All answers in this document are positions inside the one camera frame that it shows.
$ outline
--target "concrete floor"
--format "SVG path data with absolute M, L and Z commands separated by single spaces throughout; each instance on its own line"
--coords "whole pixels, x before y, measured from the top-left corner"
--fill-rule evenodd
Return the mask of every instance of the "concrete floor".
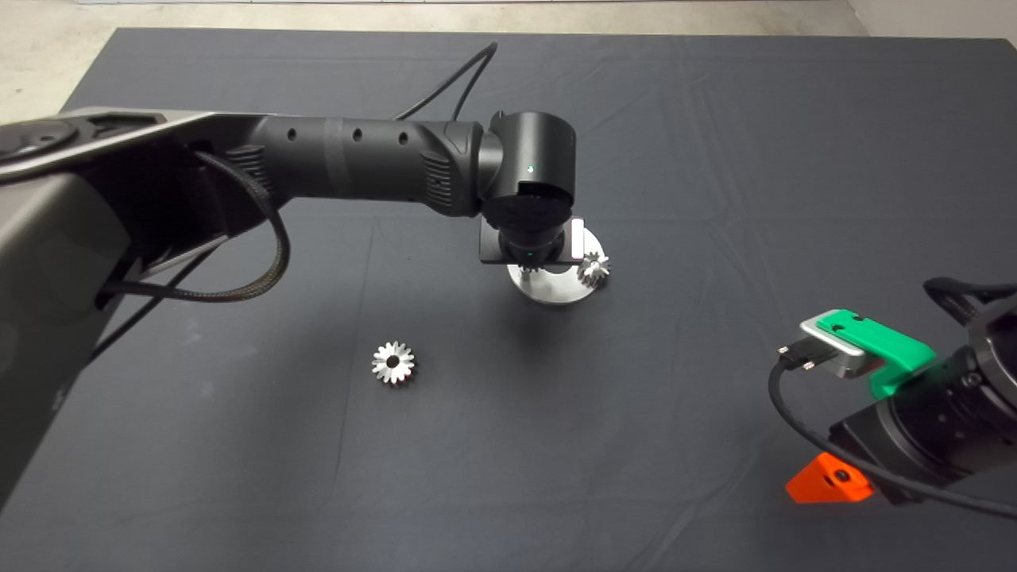
M 0 124 L 58 111 L 118 26 L 864 36 L 846 0 L 144 4 L 0 0 Z

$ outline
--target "table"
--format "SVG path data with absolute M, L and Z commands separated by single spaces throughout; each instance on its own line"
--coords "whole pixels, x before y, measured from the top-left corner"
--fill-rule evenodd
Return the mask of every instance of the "table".
M 963 332 L 921 281 L 1013 280 L 1004 41 L 121 30 L 67 108 L 390 117 L 492 38 L 464 118 L 576 127 L 609 285 L 542 307 L 477 263 L 475 220 L 292 203 L 275 290 L 166 302 L 81 375 L 0 569 L 1012 570 L 1011 522 L 794 505 L 816 452 L 765 388 L 805 318 L 849 307 L 946 354 Z M 189 284 L 272 249 L 258 229 Z M 403 390 L 370 375 L 392 339 L 420 356 Z M 817 426 L 871 400 L 788 387 Z M 963 488 L 1013 499 L 1015 470 Z

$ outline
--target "metal base plate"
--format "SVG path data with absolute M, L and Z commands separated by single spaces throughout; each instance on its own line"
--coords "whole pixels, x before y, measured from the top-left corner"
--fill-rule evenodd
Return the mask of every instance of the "metal base plate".
M 600 247 L 600 241 L 590 232 L 590 229 L 583 229 L 583 253 L 597 252 L 604 254 Z M 531 300 L 542 304 L 562 305 L 571 304 L 582 300 L 596 290 L 580 282 L 576 267 L 567 267 L 560 274 L 537 270 L 534 272 L 523 272 L 517 265 L 508 265 L 508 276 L 513 284 L 519 288 L 520 292 L 526 294 Z

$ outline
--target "cable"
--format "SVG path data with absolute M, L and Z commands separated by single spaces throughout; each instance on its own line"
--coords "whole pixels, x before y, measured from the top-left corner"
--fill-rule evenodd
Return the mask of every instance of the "cable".
M 207 259 L 208 255 L 212 254 L 213 250 L 215 250 L 215 248 L 213 248 L 212 250 L 205 250 L 204 252 L 201 252 L 197 256 L 194 256 L 193 260 L 187 263 L 187 266 L 181 269 L 180 272 L 174 275 L 173 278 L 171 278 L 170 281 L 166 283 L 166 286 L 169 288 L 174 288 L 178 284 L 183 282 L 183 280 L 187 278 L 187 276 L 190 275 L 191 272 L 194 272 L 194 269 L 199 267 L 201 263 L 203 263 L 205 259 Z M 99 344 L 96 346 L 96 349 L 92 350 L 92 356 L 88 357 L 88 363 L 92 363 L 93 361 L 98 359 L 100 355 L 106 352 L 106 350 L 110 349 L 110 346 L 117 343 L 117 341 L 119 341 L 120 338 L 124 337 L 124 334 L 129 332 L 131 328 L 137 325 L 138 322 L 141 322 L 141 320 L 144 319 L 145 316 L 148 316 L 148 313 L 152 310 L 156 309 L 156 306 L 159 305 L 159 302 L 165 299 L 166 298 L 156 296 L 149 299 L 148 301 L 144 302 L 144 305 L 139 307 L 134 313 L 130 314 L 130 318 L 124 320 L 123 323 L 120 324 L 120 326 L 118 326 L 116 330 L 114 330 L 109 336 L 103 338 L 103 341 L 99 342 Z
M 194 292 L 177 288 L 175 285 L 170 286 L 167 284 L 164 286 L 162 284 L 146 284 L 144 282 L 110 282 L 103 287 L 104 292 L 195 302 L 239 302 L 267 292 L 283 277 L 286 268 L 290 264 L 290 237 L 286 233 L 286 226 L 283 224 L 283 219 L 279 216 L 279 211 L 272 204 L 272 196 L 268 194 L 268 191 L 256 179 L 214 155 L 202 152 L 196 152 L 194 155 L 202 163 L 219 170 L 239 183 L 272 225 L 272 229 L 276 232 L 276 258 L 272 262 L 272 266 L 268 267 L 268 270 L 264 274 L 250 284 L 223 292 Z
M 483 73 L 484 68 L 487 67 L 487 62 L 491 61 L 491 58 L 494 57 L 494 52 L 497 51 L 498 51 L 498 43 L 491 42 L 490 44 L 487 45 L 486 48 L 474 54 L 472 58 L 470 58 L 466 63 L 460 66 L 459 69 L 457 69 L 452 75 L 445 78 L 445 80 L 442 81 L 437 88 L 435 88 L 430 94 L 424 96 L 422 100 L 411 105 L 409 108 L 407 108 L 406 111 L 393 117 L 393 119 L 396 121 L 403 121 L 404 119 L 408 119 L 414 113 L 420 111 L 425 105 L 434 101 L 434 98 L 443 94 L 444 91 L 447 90 L 450 85 L 452 85 L 457 79 L 459 79 L 464 73 L 466 73 L 468 69 L 473 67 L 474 64 L 476 64 L 480 60 L 484 60 L 483 63 L 480 64 L 480 67 L 478 67 L 477 70 L 473 73 L 473 77 L 470 78 L 470 82 L 467 83 L 466 89 L 463 90 L 463 95 L 460 96 L 459 98 L 459 103 L 456 104 L 456 111 L 455 113 L 453 113 L 452 117 L 453 121 L 455 121 L 456 119 L 459 118 L 459 112 L 463 109 L 463 104 L 466 103 L 466 98 L 467 96 L 470 95 L 470 91 L 473 90 L 473 84 L 477 82 L 477 79 L 480 77 L 480 74 Z
M 456 110 L 453 111 L 452 113 L 453 121 L 459 119 L 459 112 L 463 111 L 463 106 L 466 104 L 466 99 L 470 97 L 470 92 L 473 91 L 473 84 L 476 83 L 477 79 L 480 79 L 481 74 L 484 73 L 484 69 L 487 67 L 487 64 L 490 63 L 491 58 L 494 57 L 494 52 L 498 51 L 498 43 L 491 42 L 490 45 L 488 45 L 487 48 L 485 49 L 490 49 L 490 52 L 487 53 L 487 55 L 484 57 L 484 60 L 480 62 L 479 66 L 477 66 L 476 71 L 473 72 L 473 76 L 470 77 L 470 81 L 466 84 L 466 88 L 463 90 L 463 94 L 459 97 L 459 101 L 456 103 Z
M 933 499 L 955 507 L 969 509 L 994 516 L 1002 516 L 1004 518 L 1017 519 L 1017 505 L 991 499 L 971 497 L 961 493 L 954 493 L 953 491 L 947 491 L 946 489 L 934 487 L 919 480 L 913 480 L 911 478 L 890 472 L 889 470 L 865 461 L 848 452 L 846 449 L 831 443 L 830 440 L 826 439 L 818 432 L 806 425 L 803 421 L 799 420 L 794 416 L 794 413 L 791 412 L 790 408 L 788 408 L 787 404 L 784 402 L 784 398 L 781 395 L 780 382 L 781 376 L 784 371 L 795 369 L 804 363 L 805 361 L 801 361 L 801 359 L 793 359 L 787 355 L 782 355 L 777 363 L 774 364 L 773 369 L 770 370 L 769 388 L 770 400 L 773 401 L 773 406 L 777 408 L 777 413 L 779 413 L 780 416 L 787 421 L 787 424 L 791 425 L 791 428 L 797 432 L 801 437 L 805 438 L 806 441 L 820 449 L 829 452 L 845 463 L 853 465 L 866 475 L 874 476 L 903 491 L 908 491 L 920 497 Z

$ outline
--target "silver gear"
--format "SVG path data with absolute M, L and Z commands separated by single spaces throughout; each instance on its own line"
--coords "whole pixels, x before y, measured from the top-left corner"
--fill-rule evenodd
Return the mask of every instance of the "silver gear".
M 590 288 L 600 286 L 611 274 L 611 260 L 600 252 L 589 252 L 576 269 L 579 281 Z
M 413 350 L 406 344 L 387 342 L 374 352 L 371 373 L 383 384 L 399 385 L 413 375 L 414 359 Z

